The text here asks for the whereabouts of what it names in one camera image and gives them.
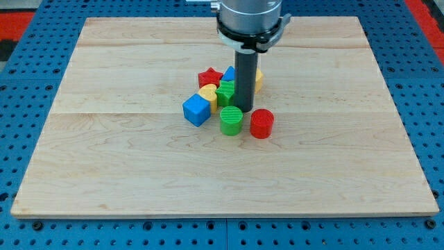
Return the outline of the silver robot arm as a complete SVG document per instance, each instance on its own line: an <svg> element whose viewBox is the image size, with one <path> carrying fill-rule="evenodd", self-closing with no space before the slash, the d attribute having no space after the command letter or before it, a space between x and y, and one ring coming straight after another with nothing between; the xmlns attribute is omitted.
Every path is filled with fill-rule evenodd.
<svg viewBox="0 0 444 250"><path fill-rule="evenodd" d="M281 0L215 0L211 11L229 31L257 34L272 29L280 18Z"/></svg>

